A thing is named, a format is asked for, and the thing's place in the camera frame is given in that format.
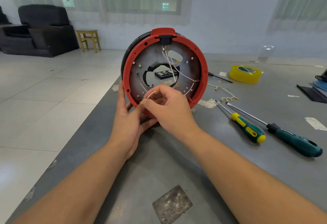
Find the red circular housing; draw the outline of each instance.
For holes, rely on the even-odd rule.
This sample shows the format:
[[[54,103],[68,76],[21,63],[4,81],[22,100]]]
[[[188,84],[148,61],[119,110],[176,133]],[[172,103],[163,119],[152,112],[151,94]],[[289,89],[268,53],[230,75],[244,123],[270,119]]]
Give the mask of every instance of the red circular housing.
[[[179,42],[182,43],[184,45],[186,45],[188,48],[190,48],[198,57],[199,61],[200,61],[200,66],[201,66],[201,77],[200,77],[200,81],[199,81],[199,85],[195,91],[195,93],[193,94],[192,97],[188,98],[189,104],[190,104],[190,108],[193,108],[198,101],[201,99],[207,83],[208,83],[208,66],[207,66],[207,62],[206,59],[203,55],[203,53],[201,52],[201,50],[189,39],[187,39],[186,37],[178,34],[175,32],[175,30],[173,28],[156,28],[153,29],[151,31],[151,33],[148,34],[148,36],[146,36],[145,38],[142,38],[142,36],[140,36],[138,39],[139,40],[135,40],[134,43],[134,47],[132,49],[128,49],[126,51],[126,53],[123,59],[123,63],[122,63],[122,79],[124,82],[124,89],[125,89],[125,93],[128,97],[128,99],[130,100],[130,102],[133,104],[133,106],[137,106],[138,103],[133,99],[133,97],[131,96],[130,93],[130,81],[129,81],[129,77],[130,77],[130,71],[133,65],[133,62],[135,61],[135,59],[137,58],[137,56],[142,52],[142,50],[144,50],[145,48],[147,48],[149,45],[153,44],[153,43],[158,43],[160,41],[159,36],[167,36],[167,35],[171,35],[172,40],[175,42]]]

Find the hand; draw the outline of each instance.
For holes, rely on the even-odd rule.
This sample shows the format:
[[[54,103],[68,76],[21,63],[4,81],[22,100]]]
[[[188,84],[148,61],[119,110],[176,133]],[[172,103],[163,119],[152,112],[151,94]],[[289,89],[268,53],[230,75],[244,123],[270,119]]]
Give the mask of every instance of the hand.
[[[181,141],[200,129],[194,121],[186,96],[170,86],[153,87],[145,94],[142,104],[165,130]]]
[[[125,102],[124,84],[120,81],[117,110],[108,142],[118,143],[120,148],[126,153],[126,160],[135,152],[140,135],[157,122],[157,119],[151,119],[140,124],[140,122],[143,122],[147,118],[143,114],[145,108],[142,104],[139,104],[135,110],[128,114],[132,107],[133,105],[131,103],[126,104]]]

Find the blue object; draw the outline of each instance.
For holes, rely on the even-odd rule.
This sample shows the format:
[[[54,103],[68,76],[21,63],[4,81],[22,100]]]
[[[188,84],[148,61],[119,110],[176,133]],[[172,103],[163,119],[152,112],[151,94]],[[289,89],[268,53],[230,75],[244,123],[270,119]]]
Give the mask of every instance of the blue object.
[[[327,91],[327,83],[325,83],[324,81],[321,80],[315,80],[313,81],[313,84],[320,88],[321,90]]]

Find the forearm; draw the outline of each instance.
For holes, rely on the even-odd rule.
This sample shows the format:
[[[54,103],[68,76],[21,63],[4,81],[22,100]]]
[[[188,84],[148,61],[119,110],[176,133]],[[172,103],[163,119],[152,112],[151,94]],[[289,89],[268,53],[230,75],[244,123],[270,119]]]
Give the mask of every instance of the forearm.
[[[124,151],[109,141],[14,223],[93,223],[124,162]]]
[[[327,223],[327,214],[203,131],[182,142],[241,224]]]

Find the red plastic rim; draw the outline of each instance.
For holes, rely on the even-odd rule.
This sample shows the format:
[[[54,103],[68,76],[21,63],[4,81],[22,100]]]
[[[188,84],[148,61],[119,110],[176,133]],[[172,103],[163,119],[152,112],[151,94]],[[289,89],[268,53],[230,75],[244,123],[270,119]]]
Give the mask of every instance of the red plastic rim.
[[[208,83],[208,66],[206,59],[201,52],[201,50],[189,39],[187,39],[184,36],[176,34],[175,30],[173,28],[156,28],[151,31],[151,35],[149,37],[146,37],[145,39],[141,40],[129,53],[125,67],[124,67],[124,73],[123,73],[123,82],[124,82],[124,89],[125,93],[130,100],[130,102],[133,104],[134,107],[136,107],[138,104],[135,102],[135,100],[132,98],[130,94],[130,85],[129,85],[129,75],[130,70],[133,65],[133,61],[135,61],[136,57],[140,54],[140,52],[145,49],[147,46],[159,42],[159,38],[155,38],[161,35],[173,35],[176,36],[172,40],[182,43],[186,46],[188,46],[193,52],[197,55],[200,64],[201,64],[201,79],[199,82],[199,86],[194,93],[194,95],[191,98],[188,98],[188,101],[190,103],[190,108],[193,108],[198,101],[201,99]]]

